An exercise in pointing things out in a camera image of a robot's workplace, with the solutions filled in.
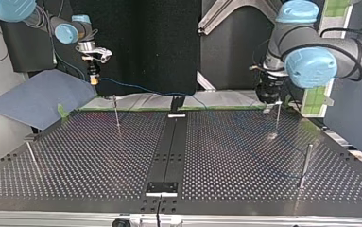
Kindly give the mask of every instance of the metal post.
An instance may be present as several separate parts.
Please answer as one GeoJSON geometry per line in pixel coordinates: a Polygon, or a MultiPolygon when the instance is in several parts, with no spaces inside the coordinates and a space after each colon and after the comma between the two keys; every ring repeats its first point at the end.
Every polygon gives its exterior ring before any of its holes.
{"type": "Polygon", "coordinates": [[[26,145],[27,145],[27,148],[30,152],[30,155],[31,155],[31,159],[33,160],[33,162],[36,162],[36,156],[34,156],[34,153],[33,153],[33,149],[31,148],[31,145],[30,145],[30,142],[26,141],[26,145]]]}
{"type": "Polygon", "coordinates": [[[305,155],[305,159],[304,159],[304,166],[303,166],[303,170],[302,170],[302,177],[301,180],[299,182],[299,188],[303,189],[304,188],[304,181],[306,179],[306,175],[307,175],[307,170],[310,164],[310,159],[311,159],[311,154],[313,152],[313,145],[309,144],[307,146],[307,152],[305,155]]]}

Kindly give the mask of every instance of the gray panel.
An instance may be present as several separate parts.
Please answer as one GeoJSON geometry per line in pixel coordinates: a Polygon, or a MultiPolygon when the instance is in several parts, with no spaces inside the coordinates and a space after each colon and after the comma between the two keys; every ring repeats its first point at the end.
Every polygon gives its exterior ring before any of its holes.
{"type": "Polygon", "coordinates": [[[119,117],[120,128],[113,112],[76,114],[32,145],[38,163],[32,162],[29,152],[12,153],[0,163],[4,209],[17,209],[15,200],[26,210],[37,211],[84,211],[81,208],[88,203],[95,205],[94,212],[137,209],[165,113],[119,117]]]}
{"type": "Polygon", "coordinates": [[[339,79],[334,84],[325,124],[362,151],[362,81],[339,79]]]}
{"type": "Polygon", "coordinates": [[[95,97],[95,88],[58,70],[43,71],[0,96],[0,114],[45,130],[66,112],[82,107],[95,97]]]}

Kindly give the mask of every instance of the black backdrop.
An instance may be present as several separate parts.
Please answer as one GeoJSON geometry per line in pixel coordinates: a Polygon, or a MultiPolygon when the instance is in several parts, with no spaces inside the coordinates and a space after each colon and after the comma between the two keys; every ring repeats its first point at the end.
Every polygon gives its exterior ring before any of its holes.
{"type": "MultiPolygon", "coordinates": [[[[161,93],[193,94],[199,60],[200,0],[73,0],[75,14],[87,13],[112,59],[101,76],[161,93]]],[[[137,92],[102,81],[101,95],[137,92]]]]}
{"type": "MultiPolygon", "coordinates": [[[[137,84],[160,93],[191,95],[197,89],[199,65],[198,21],[201,0],[64,0],[62,17],[88,14],[98,46],[113,56],[101,67],[101,77],[137,84]]],[[[61,0],[38,0],[40,6],[57,15],[61,0]]],[[[53,63],[51,44],[45,32],[23,23],[2,23],[4,39],[16,72],[30,76],[44,69],[59,68],[78,77],[64,63],[53,63]]],[[[74,45],[55,40],[60,56],[85,71],[87,65],[74,45]]],[[[140,89],[102,81],[101,96],[142,92],[140,89]]]]}
{"type": "MultiPolygon", "coordinates": [[[[38,0],[38,3],[58,14],[61,0],[38,0]]],[[[97,45],[113,52],[112,59],[101,67],[101,77],[161,93],[193,94],[197,88],[197,70],[220,89],[253,89],[257,78],[248,70],[251,54],[256,45],[269,38],[272,29],[257,9],[243,8],[210,36],[200,38],[197,31],[202,5],[209,8],[213,0],[64,0],[64,3],[62,17],[70,20],[74,13],[90,15],[94,28],[99,29],[95,36],[97,45]],[[216,46],[224,48],[214,55],[216,46]]],[[[58,67],[78,77],[69,66],[61,62],[58,66],[53,64],[45,32],[23,23],[3,23],[2,28],[15,71],[28,72],[31,76],[58,67]]],[[[73,45],[55,41],[55,46],[63,59],[86,72],[86,65],[73,45]]],[[[256,58],[260,59],[265,52],[264,48],[256,50],[256,58]]],[[[101,82],[97,91],[102,96],[142,92],[108,81],[101,82]]]]}

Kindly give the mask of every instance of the metal plate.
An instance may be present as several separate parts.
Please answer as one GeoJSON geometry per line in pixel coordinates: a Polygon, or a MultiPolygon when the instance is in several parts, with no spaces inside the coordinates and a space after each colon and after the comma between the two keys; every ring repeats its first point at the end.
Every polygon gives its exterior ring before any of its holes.
{"type": "Polygon", "coordinates": [[[177,213],[362,216],[362,164],[295,113],[191,112],[186,137],[177,213]]]}
{"type": "Polygon", "coordinates": [[[165,179],[179,196],[164,214],[362,218],[362,163],[296,113],[278,130],[260,110],[165,116],[121,113],[119,130],[114,113],[75,115],[33,144],[37,165],[24,148],[0,162],[0,211],[155,213],[145,190],[165,179]]]}
{"type": "MultiPolygon", "coordinates": [[[[107,201],[112,207],[103,210],[112,210],[116,201],[140,200],[165,113],[121,113],[119,118],[120,127],[113,112],[78,113],[32,144],[38,163],[29,152],[12,154],[10,162],[0,164],[0,201],[107,201]]],[[[120,211],[128,212],[126,207],[120,211]]],[[[42,202],[31,207],[44,209],[42,202]]]]}

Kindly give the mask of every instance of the metal bracket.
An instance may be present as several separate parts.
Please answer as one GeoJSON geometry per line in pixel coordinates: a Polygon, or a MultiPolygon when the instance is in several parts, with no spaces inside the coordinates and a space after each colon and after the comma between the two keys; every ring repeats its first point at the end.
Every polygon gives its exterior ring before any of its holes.
{"type": "Polygon", "coordinates": [[[225,18],[241,7],[257,8],[275,24],[281,5],[279,0],[217,0],[198,23],[198,33],[209,35],[225,18]]]}
{"type": "Polygon", "coordinates": [[[206,92],[215,92],[216,88],[211,82],[205,78],[199,71],[198,71],[198,84],[206,90],[206,92]]]}
{"type": "Polygon", "coordinates": [[[147,197],[178,197],[178,183],[149,183],[147,197]]]}

